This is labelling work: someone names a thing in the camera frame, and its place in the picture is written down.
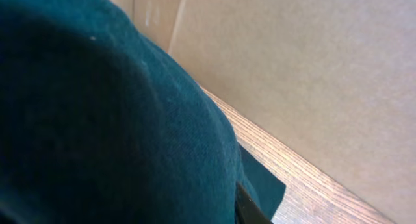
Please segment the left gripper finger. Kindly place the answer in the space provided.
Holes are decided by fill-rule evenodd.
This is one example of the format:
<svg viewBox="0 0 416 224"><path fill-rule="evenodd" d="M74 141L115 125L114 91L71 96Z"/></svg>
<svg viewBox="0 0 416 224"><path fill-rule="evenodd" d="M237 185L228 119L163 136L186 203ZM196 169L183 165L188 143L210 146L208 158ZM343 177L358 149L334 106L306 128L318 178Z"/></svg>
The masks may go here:
<svg viewBox="0 0 416 224"><path fill-rule="evenodd" d="M236 224L272 224L272 211L273 199L267 193L261 190L255 201L240 182L236 183Z"/></svg>

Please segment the black t-shirt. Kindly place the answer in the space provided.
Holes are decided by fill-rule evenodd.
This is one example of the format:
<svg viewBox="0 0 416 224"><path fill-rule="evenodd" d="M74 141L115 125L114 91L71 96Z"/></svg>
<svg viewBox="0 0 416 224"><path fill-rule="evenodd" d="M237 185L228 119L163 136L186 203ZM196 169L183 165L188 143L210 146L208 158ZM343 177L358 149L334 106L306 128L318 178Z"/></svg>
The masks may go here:
<svg viewBox="0 0 416 224"><path fill-rule="evenodd" d="M2 223L237 223L229 121L109 0L1 0Z"/></svg>

